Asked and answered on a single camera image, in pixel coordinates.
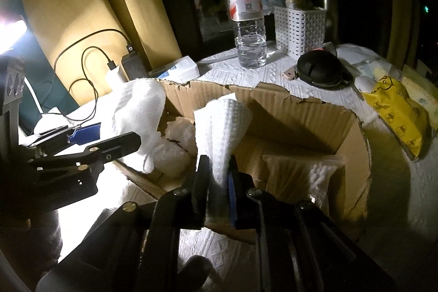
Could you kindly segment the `white paper towel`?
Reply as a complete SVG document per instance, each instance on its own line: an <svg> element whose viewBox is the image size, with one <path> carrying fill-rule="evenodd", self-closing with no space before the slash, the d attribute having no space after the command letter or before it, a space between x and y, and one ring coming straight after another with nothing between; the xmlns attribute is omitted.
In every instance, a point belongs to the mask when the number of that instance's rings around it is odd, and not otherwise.
<svg viewBox="0 0 438 292"><path fill-rule="evenodd" d="M252 121L248 107L228 94L195 110L197 155L209 158L211 178L207 198L206 222L226 224L229 220L229 160Z"/></svg>
<svg viewBox="0 0 438 292"><path fill-rule="evenodd" d="M139 135L139 149L122 157L122 162L143 174L158 170L169 179L180 177L197 154L195 126L178 116L159 124L165 110L166 94L154 79L135 79L121 85L102 100L100 138L128 132Z"/></svg>

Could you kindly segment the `crumpled white paper towel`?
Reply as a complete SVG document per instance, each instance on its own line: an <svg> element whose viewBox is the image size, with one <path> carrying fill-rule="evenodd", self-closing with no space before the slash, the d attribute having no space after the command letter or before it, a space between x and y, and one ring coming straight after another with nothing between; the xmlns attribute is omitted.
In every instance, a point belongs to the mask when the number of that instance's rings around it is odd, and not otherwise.
<svg viewBox="0 0 438 292"><path fill-rule="evenodd" d="M139 149L122 157L122 162L143 174L158 170L169 179L180 177L197 154L195 126L178 116L159 124L165 110L166 94L154 79L135 79L121 85L102 100L100 138L128 132L139 135Z"/></svg>

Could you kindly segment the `white usb charger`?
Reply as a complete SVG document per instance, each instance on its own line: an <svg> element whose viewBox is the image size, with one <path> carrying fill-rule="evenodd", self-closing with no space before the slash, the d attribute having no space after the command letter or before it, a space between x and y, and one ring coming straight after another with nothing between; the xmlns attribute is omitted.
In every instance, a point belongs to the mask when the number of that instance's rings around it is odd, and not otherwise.
<svg viewBox="0 0 438 292"><path fill-rule="evenodd" d="M109 61L107 66L108 72L105 75L105 80L112 90L118 89L128 81L120 65L116 65L114 61Z"/></svg>

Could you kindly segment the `brown cardboard box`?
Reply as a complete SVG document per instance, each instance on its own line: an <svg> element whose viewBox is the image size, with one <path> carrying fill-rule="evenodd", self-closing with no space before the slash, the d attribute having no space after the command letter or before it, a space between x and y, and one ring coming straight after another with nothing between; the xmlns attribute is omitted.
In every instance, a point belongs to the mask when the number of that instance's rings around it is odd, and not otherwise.
<svg viewBox="0 0 438 292"><path fill-rule="evenodd" d="M370 151L352 111L313 97L300 99L265 83L249 88L200 81L158 82L166 94L161 121L178 116L194 120L195 110L233 93L248 107L252 121L233 154L257 187L266 188L269 179L264 155L333 154L344 162L344 173L329 187L331 216L348 222L367 216Z"/></svg>

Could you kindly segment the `black power adapter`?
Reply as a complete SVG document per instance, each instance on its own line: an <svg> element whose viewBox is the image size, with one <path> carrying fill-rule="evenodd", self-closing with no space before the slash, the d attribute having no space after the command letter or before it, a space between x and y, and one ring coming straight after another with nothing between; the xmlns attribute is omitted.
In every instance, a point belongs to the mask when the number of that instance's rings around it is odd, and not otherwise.
<svg viewBox="0 0 438 292"><path fill-rule="evenodd" d="M130 44L127 45L127 54L121 59L122 69L129 81L141 78L148 78L148 70L143 64L143 60L138 54L138 51Z"/></svg>

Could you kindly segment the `white power strip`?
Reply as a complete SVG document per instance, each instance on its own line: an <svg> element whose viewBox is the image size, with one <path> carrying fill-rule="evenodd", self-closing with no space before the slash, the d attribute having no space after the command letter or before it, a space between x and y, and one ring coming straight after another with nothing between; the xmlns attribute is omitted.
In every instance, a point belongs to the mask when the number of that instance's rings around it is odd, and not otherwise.
<svg viewBox="0 0 438 292"><path fill-rule="evenodd" d="M150 71L148 75L151 78L185 84L197 79L200 76L200 72L197 64L189 56L185 56Z"/></svg>

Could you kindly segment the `black round pouch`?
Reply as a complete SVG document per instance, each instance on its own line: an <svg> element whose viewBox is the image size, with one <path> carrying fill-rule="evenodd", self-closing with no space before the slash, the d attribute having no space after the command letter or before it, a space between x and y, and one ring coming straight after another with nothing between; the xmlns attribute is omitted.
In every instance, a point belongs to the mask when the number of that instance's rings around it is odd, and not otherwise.
<svg viewBox="0 0 438 292"><path fill-rule="evenodd" d="M350 85L353 75L332 53L311 50L301 55L296 64L298 78L308 85L322 89L336 89Z"/></svg>

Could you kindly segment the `white embossed table cloth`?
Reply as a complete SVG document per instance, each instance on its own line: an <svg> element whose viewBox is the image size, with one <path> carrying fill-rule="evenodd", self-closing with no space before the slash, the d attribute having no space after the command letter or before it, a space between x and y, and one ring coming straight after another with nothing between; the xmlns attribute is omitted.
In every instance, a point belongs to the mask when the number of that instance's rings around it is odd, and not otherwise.
<svg viewBox="0 0 438 292"><path fill-rule="evenodd" d="M295 107L316 104L319 117L324 117L324 127L335 134L335 127L329 129L328 109L341 110L341 114L355 113L363 124L363 131L370 144L372 158L367 212L363 210L360 218L367 222L346 227L349 237L359 243L365 252L377 260L400 286L398 291L437 291L437 138L432 139L430 150L416 163L408 163L401 146L396 143L389 129L378 123L376 113L361 101L350 87L338 90L319 89L306 85L301 80L280 79L280 70L292 65L292 59L275 53L269 58L267 67L244 71L237 60L227 60L221 64L206 66L207 73L199 80L185 85L167 80L160 81L168 99L177 105L193 110L203 108L206 103L232 90L239 95L260 94L267 85L272 92L267 97L274 99L273 92L279 92L279 104L274 109L285 109L287 100ZM49 213L42 218L42 225L30 230L29 242L24 257L35 258L36 278L43 276L56 263L61 261L85 236L85 230L91 227L91 221L105 207L115 207L121 199L121 174L104 174L103 193L69 207L61 208L62 219L69 222L59 223L57 213ZM218 273L223 276L226 287L207 283L207 291L246 291L241 290L244 273L249 272L249 257L254 256L254 248L248 243L233 241L231 238L202 230L200 233L184 233L182 259L191 254L205 255Z"/></svg>

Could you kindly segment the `white perforated basket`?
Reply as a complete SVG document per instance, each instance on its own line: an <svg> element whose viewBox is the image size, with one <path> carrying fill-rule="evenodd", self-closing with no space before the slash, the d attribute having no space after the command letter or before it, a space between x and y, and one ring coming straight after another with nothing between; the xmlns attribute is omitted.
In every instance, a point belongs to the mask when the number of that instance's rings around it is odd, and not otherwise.
<svg viewBox="0 0 438 292"><path fill-rule="evenodd" d="M325 37L326 10L294 10L274 7L275 43L288 56L321 47Z"/></svg>

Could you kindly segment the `clear water bottle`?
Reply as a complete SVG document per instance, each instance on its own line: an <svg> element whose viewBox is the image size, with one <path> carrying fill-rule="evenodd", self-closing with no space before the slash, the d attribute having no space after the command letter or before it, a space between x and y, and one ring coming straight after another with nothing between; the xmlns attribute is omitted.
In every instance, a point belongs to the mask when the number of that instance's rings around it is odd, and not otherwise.
<svg viewBox="0 0 438 292"><path fill-rule="evenodd" d="M267 38L262 0L226 2L240 65L246 69L263 67L267 60Z"/></svg>

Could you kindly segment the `pale tissue pack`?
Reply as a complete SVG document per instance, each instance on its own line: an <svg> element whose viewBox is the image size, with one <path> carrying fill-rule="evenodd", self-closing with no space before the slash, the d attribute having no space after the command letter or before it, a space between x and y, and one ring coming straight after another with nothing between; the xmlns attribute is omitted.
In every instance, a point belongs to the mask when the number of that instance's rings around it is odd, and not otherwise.
<svg viewBox="0 0 438 292"><path fill-rule="evenodd" d="M431 127L436 131L438 110L437 88L408 65L404 65L402 69L402 83L408 91L410 98L427 110Z"/></svg>

